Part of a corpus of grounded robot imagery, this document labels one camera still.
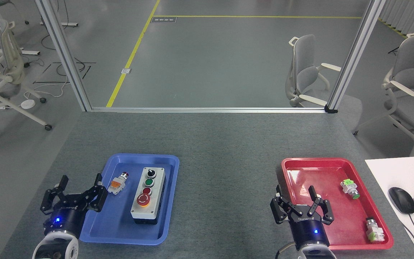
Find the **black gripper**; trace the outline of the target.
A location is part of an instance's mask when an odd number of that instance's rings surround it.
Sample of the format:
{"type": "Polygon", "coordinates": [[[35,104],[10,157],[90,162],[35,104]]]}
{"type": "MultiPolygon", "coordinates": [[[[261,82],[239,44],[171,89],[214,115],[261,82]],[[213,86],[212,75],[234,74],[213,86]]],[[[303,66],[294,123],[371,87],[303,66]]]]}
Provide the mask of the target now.
{"type": "Polygon", "coordinates": [[[94,185],[73,199],[73,206],[54,209],[53,202],[56,197],[59,198],[60,205],[65,205],[68,202],[63,193],[68,181],[68,176],[63,175],[59,184],[46,190],[44,194],[40,210],[45,215],[50,215],[50,218],[43,224],[45,236],[51,232],[65,232],[80,236],[87,211],[93,210],[100,213],[105,204],[108,190],[102,185],[102,174],[98,173],[94,185]]]}
{"type": "Polygon", "coordinates": [[[323,224],[330,225],[335,220],[331,204],[329,200],[322,199],[317,195],[314,186],[310,186],[308,191],[313,204],[308,211],[308,215],[300,216],[300,210],[297,208],[297,205],[286,200],[282,196],[281,185],[277,185],[275,196],[270,202],[275,223],[282,224],[289,217],[289,225],[296,249],[312,244],[330,246],[323,224]],[[322,217],[316,213],[318,206],[322,209],[322,217]]]}

